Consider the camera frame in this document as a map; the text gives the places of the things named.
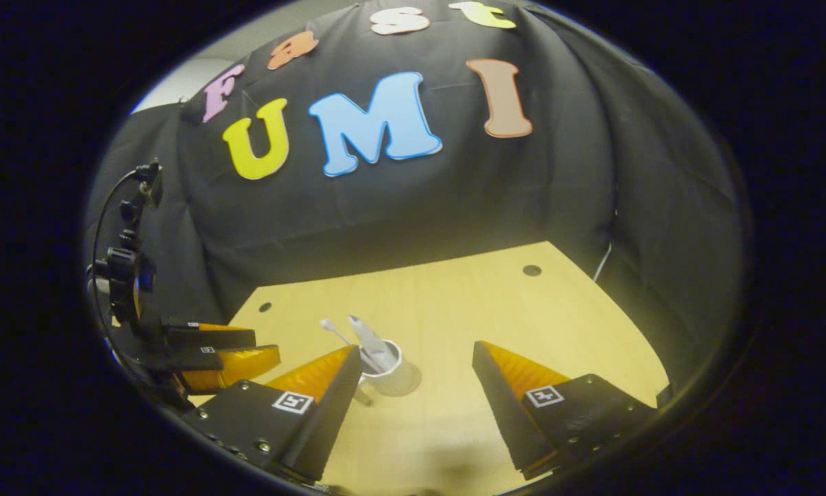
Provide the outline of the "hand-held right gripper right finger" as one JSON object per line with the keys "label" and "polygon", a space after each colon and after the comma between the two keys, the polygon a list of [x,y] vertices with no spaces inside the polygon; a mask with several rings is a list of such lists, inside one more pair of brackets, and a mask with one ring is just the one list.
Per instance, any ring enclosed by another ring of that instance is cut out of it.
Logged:
{"label": "hand-held right gripper right finger", "polygon": [[527,480],[585,464],[657,411],[599,375],[570,379],[486,341],[473,345],[472,367],[511,461]]}

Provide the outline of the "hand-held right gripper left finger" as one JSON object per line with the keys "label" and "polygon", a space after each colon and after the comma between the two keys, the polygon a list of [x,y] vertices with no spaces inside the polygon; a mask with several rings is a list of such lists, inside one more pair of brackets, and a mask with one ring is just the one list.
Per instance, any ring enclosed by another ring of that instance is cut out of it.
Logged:
{"label": "hand-held right gripper left finger", "polygon": [[362,374],[357,345],[346,345],[261,385],[249,380],[182,415],[228,455],[296,483],[316,483]]}

